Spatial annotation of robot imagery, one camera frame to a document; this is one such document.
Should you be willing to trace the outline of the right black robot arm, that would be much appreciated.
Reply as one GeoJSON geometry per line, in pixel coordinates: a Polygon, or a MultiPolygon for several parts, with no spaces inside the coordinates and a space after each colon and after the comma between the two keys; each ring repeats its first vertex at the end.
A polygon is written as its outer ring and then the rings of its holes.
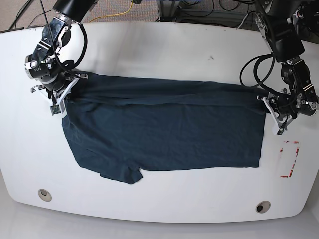
{"type": "Polygon", "coordinates": [[[54,93],[65,87],[66,78],[75,76],[72,70],[83,60],[88,44],[82,20],[97,3],[97,0],[59,0],[55,3],[53,10],[57,16],[46,23],[41,40],[25,59],[24,67],[29,78],[39,80],[48,91],[54,93]],[[82,31],[83,49],[77,61],[61,62],[58,54],[70,41],[72,23],[79,24],[82,31]]]}

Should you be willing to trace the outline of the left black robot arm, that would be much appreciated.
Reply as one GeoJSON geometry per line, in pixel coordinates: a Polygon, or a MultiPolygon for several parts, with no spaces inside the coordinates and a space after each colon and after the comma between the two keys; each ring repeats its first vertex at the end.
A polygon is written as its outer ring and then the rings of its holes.
{"type": "Polygon", "coordinates": [[[281,63],[281,77],[289,93],[280,93],[261,84],[275,98],[275,111],[296,118],[298,114],[313,115],[319,104],[310,71],[300,58],[305,51],[293,24],[293,14],[300,0],[257,0],[256,24],[271,49],[272,58],[281,63]]]}

